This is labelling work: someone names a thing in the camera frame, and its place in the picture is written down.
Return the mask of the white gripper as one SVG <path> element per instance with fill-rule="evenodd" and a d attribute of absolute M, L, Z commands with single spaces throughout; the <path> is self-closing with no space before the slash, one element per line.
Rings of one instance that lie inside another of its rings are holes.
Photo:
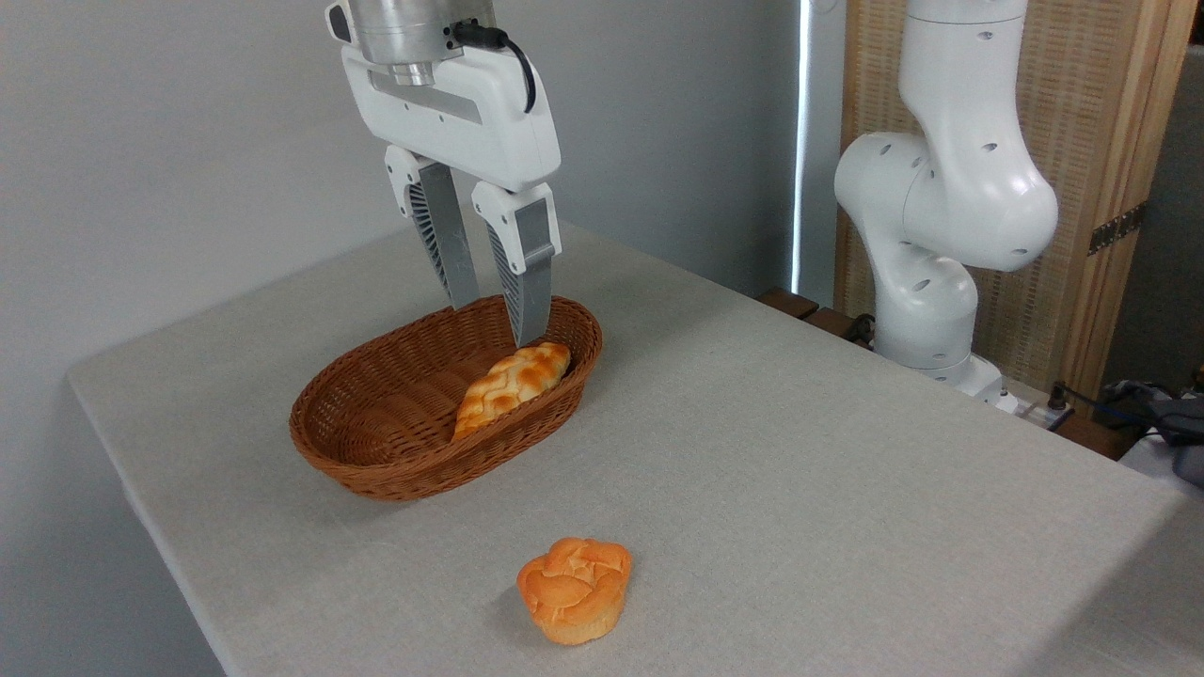
<path fill-rule="evenodd" d="M 515 346 L 536 341 L 562 245 L 553 193 L 541 184 L 560 166 L 560 145 L 533 65 L 498 29 L 491 2 L 334 2 L 326 20 L 358 111 L 391 143 L 397 206 L 452 307 L 479 298 L 456 167 L 484 179 L 472 201 L 486 222 Z"/>

